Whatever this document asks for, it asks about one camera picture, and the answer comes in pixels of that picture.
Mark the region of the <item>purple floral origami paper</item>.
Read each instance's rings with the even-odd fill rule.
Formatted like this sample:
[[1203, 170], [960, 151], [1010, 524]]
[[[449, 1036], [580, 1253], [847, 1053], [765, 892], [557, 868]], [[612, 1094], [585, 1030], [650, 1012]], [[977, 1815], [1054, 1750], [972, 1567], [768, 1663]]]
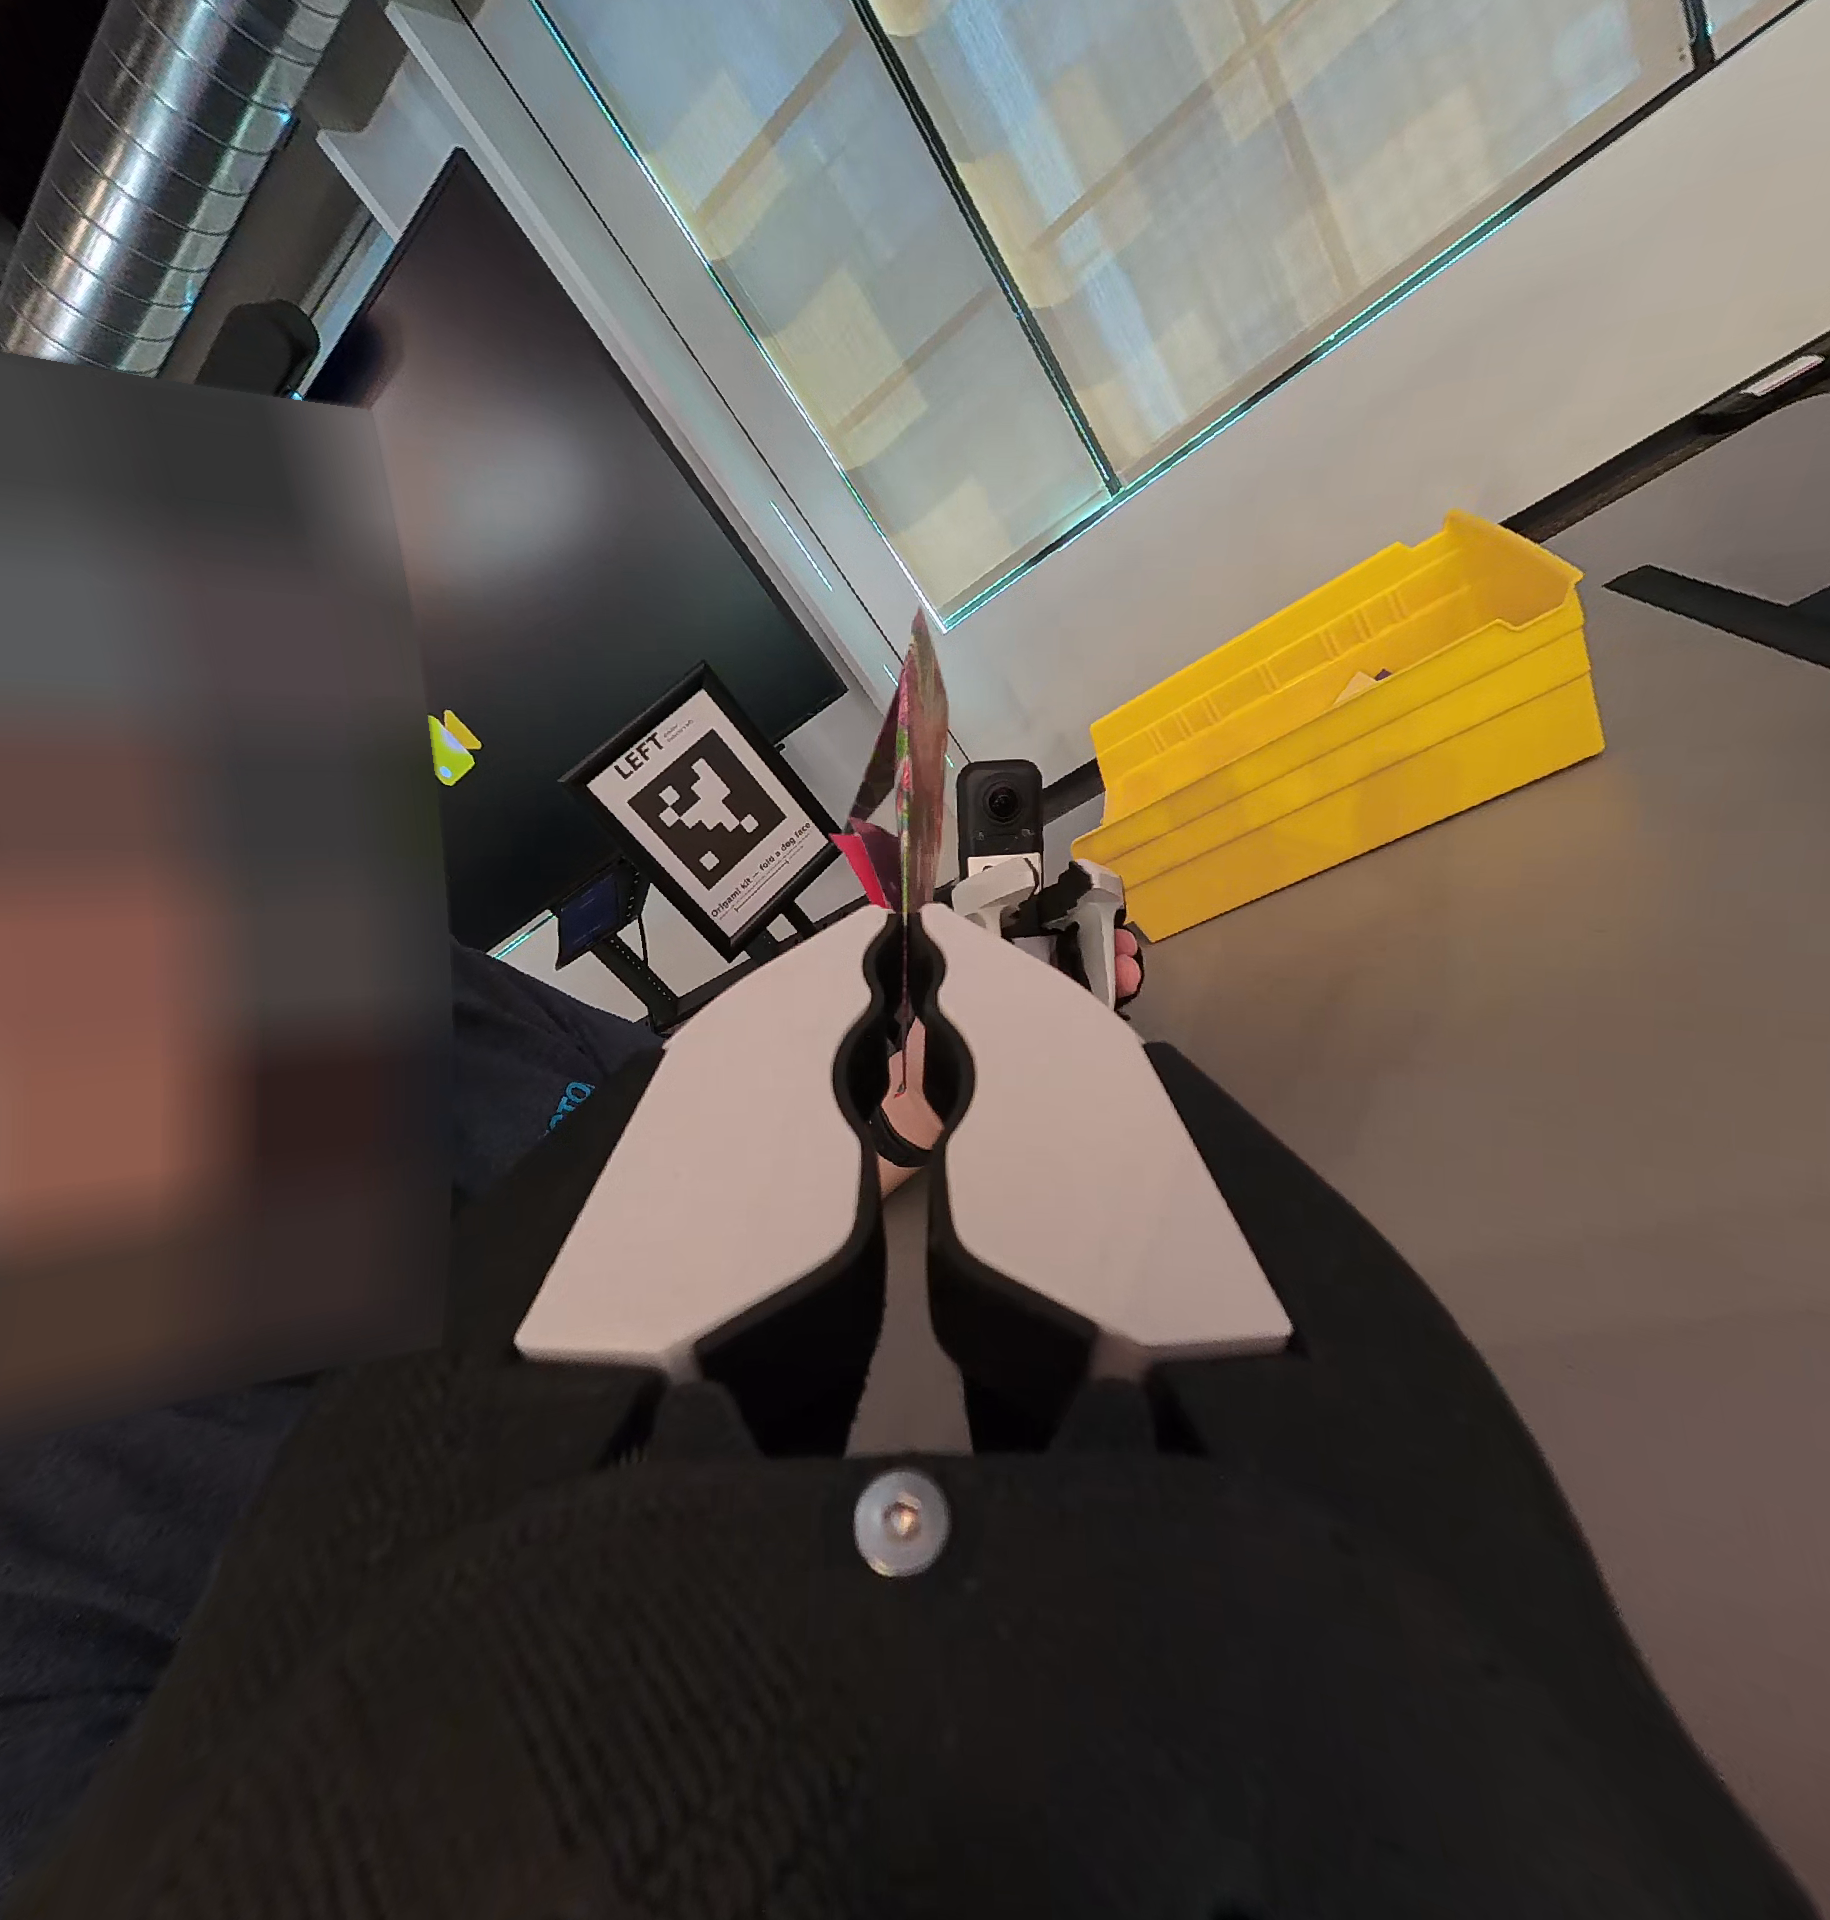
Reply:
[[893, 700], [882, 719], [846, 827], [832, 836], [867, 901], [902, 923], [902, 1000], [893, 1018], [889, 1089], [906, 1087], [913, 1010], [910, 928], [934, 898], [947, 819], [948, 697], [927, 610], [918, 610]]

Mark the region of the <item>large silver spiral duct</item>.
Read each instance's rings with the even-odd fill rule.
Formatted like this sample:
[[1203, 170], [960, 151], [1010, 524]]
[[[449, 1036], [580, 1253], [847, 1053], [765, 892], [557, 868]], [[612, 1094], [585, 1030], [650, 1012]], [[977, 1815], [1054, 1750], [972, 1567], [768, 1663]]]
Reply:
[[347, 3], [112, 3], [0, 279], [0, 351], [153, 377]]

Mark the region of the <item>small device with blue screen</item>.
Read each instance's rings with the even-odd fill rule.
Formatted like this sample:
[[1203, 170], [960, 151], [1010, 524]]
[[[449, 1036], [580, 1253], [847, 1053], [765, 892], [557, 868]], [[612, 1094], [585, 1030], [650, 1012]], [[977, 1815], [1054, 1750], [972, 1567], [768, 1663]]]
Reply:
[[639, 1004], [647, 1029], [667, 1039], [690, 1012], [653, 962], [646, 929], [650, 898], [653, 882], [632, 859], [608, 861], [578, 892], [552, 909], [554, 969], [563, 971], [577, 962], [598, 960]]

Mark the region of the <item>glass window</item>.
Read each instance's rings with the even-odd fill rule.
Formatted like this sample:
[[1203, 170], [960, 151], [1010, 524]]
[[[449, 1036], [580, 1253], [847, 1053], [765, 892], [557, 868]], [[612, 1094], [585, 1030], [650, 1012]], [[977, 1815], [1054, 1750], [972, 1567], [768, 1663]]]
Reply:
[[528, 5], [947, 620], [1798, 5]]

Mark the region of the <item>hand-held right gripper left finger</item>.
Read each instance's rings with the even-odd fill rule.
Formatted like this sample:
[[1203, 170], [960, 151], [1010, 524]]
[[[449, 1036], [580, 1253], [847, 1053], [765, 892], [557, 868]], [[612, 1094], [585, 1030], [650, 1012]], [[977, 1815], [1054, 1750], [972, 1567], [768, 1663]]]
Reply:
[[886, 1082], [861, 909], [713, 1000], [664, 1048], [521, 1326], [525, 1361], [723, 1388], [764, 1454], [842, 1454], [886, 1300]]

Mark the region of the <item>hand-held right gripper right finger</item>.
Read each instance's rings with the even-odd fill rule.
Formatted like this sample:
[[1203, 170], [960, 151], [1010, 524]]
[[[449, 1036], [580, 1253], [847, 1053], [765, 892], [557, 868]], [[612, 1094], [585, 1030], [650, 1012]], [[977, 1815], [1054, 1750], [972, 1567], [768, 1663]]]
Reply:
[[947, 906], [919, 916], [927, 1316], [977, 1452], [1039, 1452], [1092, 1381], [1284, 1354], [1291, 1318], [1115, 1005], [1109, 911], [1081, 971]]

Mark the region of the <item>person's left hand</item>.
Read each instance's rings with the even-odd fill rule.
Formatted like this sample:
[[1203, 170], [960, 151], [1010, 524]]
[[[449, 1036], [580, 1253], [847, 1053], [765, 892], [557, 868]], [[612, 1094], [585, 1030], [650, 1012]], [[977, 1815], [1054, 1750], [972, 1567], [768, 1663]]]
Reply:
[[[1130, 928], [1119, 926], [1113, 929], [1113, 952], [1113, 1005], [1123, 1013], [1143, 990], [1143, 942]], [[947, 1118], [927, 1100], [927, 1030], [922, 1021], [910, 1021], [902, 1050], [888, 1062], [886, 1094], [868, 1118], [879, 1194], [889, 1198], [924, 1172], [945, 1134]]]

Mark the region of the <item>large black monitor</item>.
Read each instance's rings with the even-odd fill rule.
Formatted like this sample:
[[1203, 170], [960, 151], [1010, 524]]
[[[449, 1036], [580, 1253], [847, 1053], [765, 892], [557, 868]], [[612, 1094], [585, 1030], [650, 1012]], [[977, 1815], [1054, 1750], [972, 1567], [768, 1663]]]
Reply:
[[306, 398], [370, 415], [429, 716], [453, 934], [492, 947], [622, 853], [560, 778], [698, 666], [782, 739], [829, 658], [471, 155], [454, 151]]

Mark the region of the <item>yellow plastic bin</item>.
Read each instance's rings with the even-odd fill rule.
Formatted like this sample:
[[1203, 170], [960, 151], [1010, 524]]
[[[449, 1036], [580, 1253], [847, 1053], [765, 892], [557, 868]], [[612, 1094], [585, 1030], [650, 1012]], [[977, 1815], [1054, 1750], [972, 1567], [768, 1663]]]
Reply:
[[1072, 853], [1166, 941], [1601, 755], [1581, 576], [1467, 513], [1388, 544], [1096, 719]]

